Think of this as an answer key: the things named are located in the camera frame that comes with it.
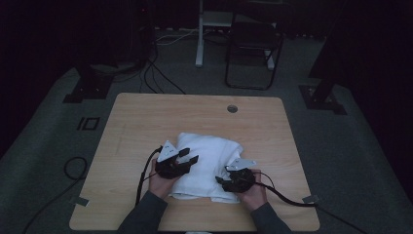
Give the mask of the person's left hand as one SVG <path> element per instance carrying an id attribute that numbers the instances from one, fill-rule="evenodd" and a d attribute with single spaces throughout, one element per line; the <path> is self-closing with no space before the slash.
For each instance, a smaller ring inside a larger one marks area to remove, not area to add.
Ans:
<path id="1" fill-rule="evenodd" d="M 163 178 L 159 176 L 156 169 L 157 160 L 152 160 L 151 172 L 149 174 L 149 187 L 148 190 L 161 199 L 168 197 L 174 184 L 178 181 L 178 177 L 175 178 Z"/>

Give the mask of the white skirt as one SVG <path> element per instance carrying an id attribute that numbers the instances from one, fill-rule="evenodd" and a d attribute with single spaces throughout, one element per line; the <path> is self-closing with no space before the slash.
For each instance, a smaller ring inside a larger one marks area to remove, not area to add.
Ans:
<path id="1" fill-rule="evenodd" d="M 224 191 L 215 179 L 217 176 L 228 178 L 225 167 L 239 159 L 244 151 L 239 143 L 218 136 L 181 133 L 177 148 L 190 149 L 190 153 L 180 158 L 180 161 L 185 162 L 195 156 L 199 158 L 191 166 L 190 172 L 174 184 L 169 194 L 171 197 L 178 200 L 209 198 L 217 203 L 239 203 L 238 197 L 233 192 Z"/>

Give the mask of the white metal stand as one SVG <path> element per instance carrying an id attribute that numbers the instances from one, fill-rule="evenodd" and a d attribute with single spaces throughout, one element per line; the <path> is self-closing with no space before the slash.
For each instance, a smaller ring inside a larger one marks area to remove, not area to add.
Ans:
<path id="1" fill-rule="evenodd" d="M 199 1 L 198 12 L 198 44 L 195 59 L 195 66 L 202 67 L 204 64 L 204 32 L 205 26 L 224 27 L 231 26 L 232 14 L 229 12 L 206 11 L 204 9 L 204 1 Z"/>

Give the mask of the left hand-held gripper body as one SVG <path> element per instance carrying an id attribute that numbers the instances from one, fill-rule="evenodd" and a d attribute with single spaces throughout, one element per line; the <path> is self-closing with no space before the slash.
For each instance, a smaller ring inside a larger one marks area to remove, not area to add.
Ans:
<path id="1" fill-rule="evenodd" d="M 155 171 L 159 176 L 171 179 L 190 172 L 191 165 L 177 162 L 179 151 L 169 140 L 165 142 L 156 163 Z"/>

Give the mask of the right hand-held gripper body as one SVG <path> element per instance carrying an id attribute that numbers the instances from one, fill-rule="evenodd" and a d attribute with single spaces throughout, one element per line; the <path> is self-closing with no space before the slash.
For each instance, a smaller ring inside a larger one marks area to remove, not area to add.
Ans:
<path id="1" fill-rule="evenodd" d="M 253 160 L 239 158 L 225 167 L 229 179 L 233 181 L 233 183 L 226 183 L 230 186 L 230 192 L 243 193 L 254 184 L 255 176 L 250 167 L 255 165 L 256 162 Z"/>

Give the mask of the black folding chair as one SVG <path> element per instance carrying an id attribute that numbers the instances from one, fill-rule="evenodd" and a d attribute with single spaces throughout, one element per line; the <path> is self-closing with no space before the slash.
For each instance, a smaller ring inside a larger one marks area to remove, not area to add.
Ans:
<path id="1" fill-rule="evenodd" d="M 289 10 L 269 10 L 257 13 L 236 10 L 232 17 L 225 57 L 225 84 L 230 88 L 268 90 L 276 79 L 277 65 L 285 33 L 293 13 Z M 250 66 L 261 62 L 274 66 L 269 82 L 264 85 L 259 75 Z"/>

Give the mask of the person's right hand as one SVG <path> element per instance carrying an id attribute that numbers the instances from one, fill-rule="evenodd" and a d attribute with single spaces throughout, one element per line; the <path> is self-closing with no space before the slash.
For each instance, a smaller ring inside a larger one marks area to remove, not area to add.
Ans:
<path id="1" fill-rule="evenodd" d="M 266 188 L 261 186 L 261 171 L 253 170 L 255 183 L 243 193 L 237 193 L 238 198 L 249 212 L 253 212 L 268 202 Z"/>

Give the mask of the black stand with flat base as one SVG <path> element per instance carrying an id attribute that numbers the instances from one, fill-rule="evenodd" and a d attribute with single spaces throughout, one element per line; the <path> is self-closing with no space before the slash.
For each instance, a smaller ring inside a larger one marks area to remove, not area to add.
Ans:
<path id="1" fill-rule="evenodd" d="M 347 76 L 341 58 L 340 46 L 338 45 L 337 25 L 342 19 L 348 1 L 341 0 L 341 6 L 334 19 L 332 28 L 327 34 L 324 45 L 310 70 L 309 77 L 319 78 L 319 83 L 316 86 L 299 86 L 301 96 L 308 109 L 330 110 L 336 115 L 347 114 L 345 107 L 333 94 L 333 88 L 335 85 L 344 82 Z"/>
<path id="2" fill-rule="evenodd" d="M 81 103 L 84 99 L 106 99 L 114 77 L 99 75 L 96 70 L 87 64 L 76 65 L 80 78 L 70 94 L 67 94 L 63 103 Z"/>

